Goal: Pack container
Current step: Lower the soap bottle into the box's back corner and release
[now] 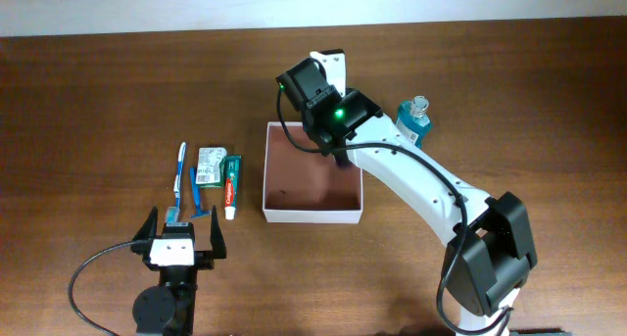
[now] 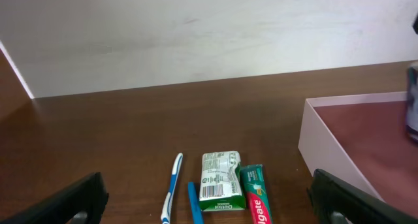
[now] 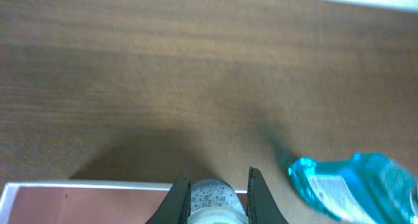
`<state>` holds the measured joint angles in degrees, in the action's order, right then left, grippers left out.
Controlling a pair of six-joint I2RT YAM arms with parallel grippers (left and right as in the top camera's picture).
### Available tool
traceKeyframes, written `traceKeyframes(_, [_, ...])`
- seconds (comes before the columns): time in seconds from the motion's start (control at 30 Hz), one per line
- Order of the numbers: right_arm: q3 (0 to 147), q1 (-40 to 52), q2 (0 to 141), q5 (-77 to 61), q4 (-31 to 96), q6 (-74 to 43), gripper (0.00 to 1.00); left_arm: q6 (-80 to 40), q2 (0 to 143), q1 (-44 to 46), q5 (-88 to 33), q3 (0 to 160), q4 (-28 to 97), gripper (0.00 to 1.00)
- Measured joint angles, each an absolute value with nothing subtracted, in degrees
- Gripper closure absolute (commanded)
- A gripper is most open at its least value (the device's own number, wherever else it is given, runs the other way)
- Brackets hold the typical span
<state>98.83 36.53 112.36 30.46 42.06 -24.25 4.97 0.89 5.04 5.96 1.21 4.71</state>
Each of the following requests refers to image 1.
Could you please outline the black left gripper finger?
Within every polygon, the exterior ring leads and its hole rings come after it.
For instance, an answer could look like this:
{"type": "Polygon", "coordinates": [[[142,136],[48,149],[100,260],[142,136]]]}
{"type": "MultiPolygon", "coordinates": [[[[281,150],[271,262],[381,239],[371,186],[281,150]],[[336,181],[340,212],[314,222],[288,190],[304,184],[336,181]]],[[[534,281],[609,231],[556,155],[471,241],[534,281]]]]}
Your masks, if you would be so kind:
{"type": "Polygon", "coordinates": [[[149,240],[156,236],[158,223],[158,208],[153,207],[148,217],[133,236],[133,241],[149,240]]]}
{"type": "Polygon", "coordinates": [[[216,206],[212,206],[212,211],[211,211],[210,243],[212,245],[213,253],[226,253],[227,252],[225,241],[224,241],[221,229],[219,227],[216,206]]]}

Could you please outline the white cardboard box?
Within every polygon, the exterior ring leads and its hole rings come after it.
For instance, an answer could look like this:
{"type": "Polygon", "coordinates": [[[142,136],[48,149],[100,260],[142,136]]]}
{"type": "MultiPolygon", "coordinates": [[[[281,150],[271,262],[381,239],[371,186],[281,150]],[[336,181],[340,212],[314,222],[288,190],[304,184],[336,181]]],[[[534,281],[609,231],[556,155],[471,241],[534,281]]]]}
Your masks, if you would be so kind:
{"type": "Polygon", "coordinates": [[[278,121],[266,128],[262,210],[269,223],[357,224],[362,171],[296,149],[278,121]]]}

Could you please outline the blue mouthwash bottle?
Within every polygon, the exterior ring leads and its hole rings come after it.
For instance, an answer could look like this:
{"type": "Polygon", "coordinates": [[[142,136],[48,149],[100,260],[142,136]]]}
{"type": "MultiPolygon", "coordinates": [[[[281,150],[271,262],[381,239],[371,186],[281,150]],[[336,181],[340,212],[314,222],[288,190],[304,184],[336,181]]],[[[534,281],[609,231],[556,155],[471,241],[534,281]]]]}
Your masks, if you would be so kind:
{"type": "Polygon", "coordinates": [[[396,127],[417,148],[432,128],[427,115],[429,101],[424,96],[415,96],[400,104],[397,112],[396,127]]]}

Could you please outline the green white soap box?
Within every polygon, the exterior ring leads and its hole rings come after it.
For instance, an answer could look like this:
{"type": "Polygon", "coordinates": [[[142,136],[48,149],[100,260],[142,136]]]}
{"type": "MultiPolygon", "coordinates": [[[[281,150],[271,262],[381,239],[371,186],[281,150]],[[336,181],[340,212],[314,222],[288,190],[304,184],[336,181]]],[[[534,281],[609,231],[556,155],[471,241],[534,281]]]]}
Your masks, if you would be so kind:
{"type": "Polygon", "coordinates": [[[223,147],[203,147],[199,149],[196,167],[196,184],[199,187],[222,187],[224,185],[224,164],[227,150],[223,147]]]}

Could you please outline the clear bottle with purple liquid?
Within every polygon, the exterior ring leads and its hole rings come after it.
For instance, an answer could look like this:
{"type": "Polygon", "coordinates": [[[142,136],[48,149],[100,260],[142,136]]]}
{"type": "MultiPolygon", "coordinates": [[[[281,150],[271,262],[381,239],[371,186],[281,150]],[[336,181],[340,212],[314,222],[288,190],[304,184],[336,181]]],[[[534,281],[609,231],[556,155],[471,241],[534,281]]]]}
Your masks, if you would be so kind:
{"type": "Polygon", "coordinates": [[[348,158],[347,153],[344,151],[335,153],[334,159],[335,159],[336,165],[339,168],[348,168],[352,165],[351,161],[348,158]]]}

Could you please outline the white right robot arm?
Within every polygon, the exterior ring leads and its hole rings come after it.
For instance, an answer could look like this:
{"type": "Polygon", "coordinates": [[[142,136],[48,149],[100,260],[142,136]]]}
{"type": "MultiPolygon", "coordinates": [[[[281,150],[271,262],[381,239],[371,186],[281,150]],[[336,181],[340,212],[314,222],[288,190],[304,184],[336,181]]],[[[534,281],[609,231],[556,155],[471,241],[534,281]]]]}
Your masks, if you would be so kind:
{"type": "Polygon", "coordinates": [[[513,302],[538,257],[527,210],[495,198],[411,144],[357,89],[340,92],[321,62],[306,58],[276,79],[299,112],[313,154],[331,155],[389,187],[445,246],[436,309],[457,335],[507,335],[513,302]]]}

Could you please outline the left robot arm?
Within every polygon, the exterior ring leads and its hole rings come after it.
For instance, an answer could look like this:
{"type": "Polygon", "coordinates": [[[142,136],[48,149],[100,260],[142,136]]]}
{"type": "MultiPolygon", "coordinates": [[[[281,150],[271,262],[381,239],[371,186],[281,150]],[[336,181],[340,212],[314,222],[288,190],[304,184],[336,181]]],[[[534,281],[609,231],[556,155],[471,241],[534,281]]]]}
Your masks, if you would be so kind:
{"type": "Polygon", "coordinates": [[[157,233],[158,210],[153,209],[132,238],[131,251],[159,274],[155,286],[135,299],[132,315],[138,335],[191,335],[193,333],[197,274],[212,270],[227,256],[218,224],[211,210],[210,250],[197,250],[191,222],[167,222],[157,233]]]}

